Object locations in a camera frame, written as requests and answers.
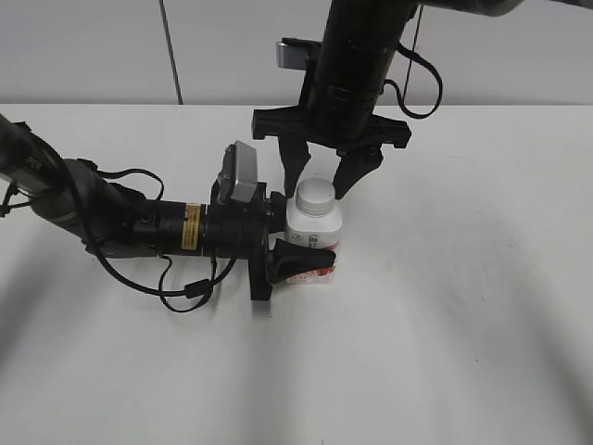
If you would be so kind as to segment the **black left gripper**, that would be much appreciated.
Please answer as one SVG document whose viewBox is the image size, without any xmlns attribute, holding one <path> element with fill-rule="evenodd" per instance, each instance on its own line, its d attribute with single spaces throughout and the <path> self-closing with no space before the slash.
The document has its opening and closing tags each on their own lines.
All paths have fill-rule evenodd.
<svg viewBox="0 0 593 445">
<path fill-rule="evenodd" d="M 267 192 L 266 188 L 259 182 L 246 204 L 220 204 L 219 187 L 214 184 L 203 215 L 203 254 L 246 260 L 253 300 L 270 299 L 272 284 L 301 273 L 332 268 L 336 258 L 329 249 L 307 248 L 282 239 L 277 239 L 269 251 L 269 235 L 285 230 L 287 199 L 280 192 Z"/>
</svg>

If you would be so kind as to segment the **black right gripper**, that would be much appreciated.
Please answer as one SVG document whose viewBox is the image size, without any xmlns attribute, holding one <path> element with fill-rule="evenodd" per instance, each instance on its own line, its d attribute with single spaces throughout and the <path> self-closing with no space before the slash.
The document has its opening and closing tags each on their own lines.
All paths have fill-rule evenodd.
<svg viewBox="0 0 593 445">
<path fill-rule="evenodd" d="M 381 166 L 384 159 L 381 144 L 396 148 L 407 146 L 411 129 L 405 121 L 372 113 L 380 88 L 377 81 L 371 81 L 371 86 L 371 90 L 357 91 L 354 95 L 338 89 L 338 95 L 333 96 L 317 84 L 315 70 L 307 69 L 295 106 L 253 111 L 252 137 L 256 140 L 268 136 L 279 138 L 287 197 L 294 195 L 299 177 L 310 160 L 307 142 L 333 149 L 351 149 L 337 152 L 340 161 L 333 179 L 337 200 Z"/>
</svg>

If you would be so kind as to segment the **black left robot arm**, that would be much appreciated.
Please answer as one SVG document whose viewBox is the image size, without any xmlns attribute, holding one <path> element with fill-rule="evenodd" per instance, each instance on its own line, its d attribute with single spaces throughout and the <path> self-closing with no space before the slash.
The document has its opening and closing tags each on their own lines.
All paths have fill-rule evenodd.
<svg viewBox="0 0 593 445">
<path fill-rule="evenodd" d="M 226 147 L 207 204 L 148 198 L 122 185 L 119 172 L 62 158 L 27 124 L 9 120 L 1 122 L 1 176 L 8 197 L 24 195 L 28 208 L 79 237 L 108 273 L 115 259 L 207 258 L 209 277 L 179 292 L 198 307 L 239 260 L 248 265 L 251 298 L 267 300 L 275 284 L 336 259 L 326 248 L 271 241 L 283 229 L 286 200 L 267 191 L 256 150 L 239 141 Z"/>
</svg>

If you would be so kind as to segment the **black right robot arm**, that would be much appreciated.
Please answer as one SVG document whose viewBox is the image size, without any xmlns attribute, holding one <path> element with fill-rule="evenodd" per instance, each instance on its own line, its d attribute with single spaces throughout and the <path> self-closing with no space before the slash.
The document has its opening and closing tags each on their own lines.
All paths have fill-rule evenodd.
<svg viewBox="0 0 593 445">
<path fill-rule="evenodd" d="M 402 89 L 388 77 L 395 54 L 424 67 L 437 91 L 444 91 L 435 66 L 400 42 L 421 6 L 421 1 L 333 1 L 321 41 L 284 38 L 278 43 L 278 65 L 305 73 L 298 102 L 255 110 L 251 131 L 256 140 L 277 138 L 286 197 L 297 190 L 310 159 L 309 144 L 330 148 L 340 158 L 333 179 L 338 199 L 380 167 L 383 146 L 407 146 L 409 125 L 378 116 L 374 108 L 390 85 L 402 113 L 422 118 L 406 107 Z"/>
</svg>

